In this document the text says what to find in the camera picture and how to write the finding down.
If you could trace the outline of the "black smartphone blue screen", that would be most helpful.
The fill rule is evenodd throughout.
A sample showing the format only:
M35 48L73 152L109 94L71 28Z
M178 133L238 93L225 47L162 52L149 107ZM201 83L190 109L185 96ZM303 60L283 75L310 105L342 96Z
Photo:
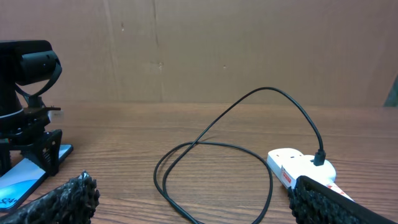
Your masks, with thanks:
M72 151L71 144L61 144L58 148L58 164ZM28 158L18 162L1 176L1 212L16 210L48 176Z

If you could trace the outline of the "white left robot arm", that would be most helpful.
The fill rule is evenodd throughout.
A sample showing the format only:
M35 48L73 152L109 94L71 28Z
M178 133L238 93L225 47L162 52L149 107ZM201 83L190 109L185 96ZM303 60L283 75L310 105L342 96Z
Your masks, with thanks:
M62 66L46 40L1 41L1 174L18 151L49 175L59 169L62 130L46 131L49 113L42 94L59 79Z

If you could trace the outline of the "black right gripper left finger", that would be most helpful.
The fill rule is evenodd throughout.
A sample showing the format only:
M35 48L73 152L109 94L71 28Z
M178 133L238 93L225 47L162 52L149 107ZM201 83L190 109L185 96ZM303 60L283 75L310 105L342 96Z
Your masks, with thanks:
M1 217L1 224L90 224L99 202L96 179L87 171Z

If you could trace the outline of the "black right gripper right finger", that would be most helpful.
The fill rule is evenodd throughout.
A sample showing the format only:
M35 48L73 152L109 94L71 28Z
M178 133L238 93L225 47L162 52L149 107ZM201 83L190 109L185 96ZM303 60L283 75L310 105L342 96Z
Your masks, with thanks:
M304 175L287 191L299 224L396 224Z

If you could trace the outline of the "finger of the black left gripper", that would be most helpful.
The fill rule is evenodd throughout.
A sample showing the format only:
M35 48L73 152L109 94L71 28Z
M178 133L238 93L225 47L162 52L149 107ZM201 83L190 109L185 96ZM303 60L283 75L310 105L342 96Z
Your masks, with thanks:
M59 170L59 150L62 130L44 132L33 143L21 146L21 154L39 166L48 175L54 176Z

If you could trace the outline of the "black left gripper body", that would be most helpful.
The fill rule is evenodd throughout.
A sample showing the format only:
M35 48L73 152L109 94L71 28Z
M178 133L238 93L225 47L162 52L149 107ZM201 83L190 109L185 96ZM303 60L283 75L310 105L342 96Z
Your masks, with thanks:
M20 112L1 118L1 155L20 151L21 146L33 143L50 124L52 115L61 112L59 107L23 108Z

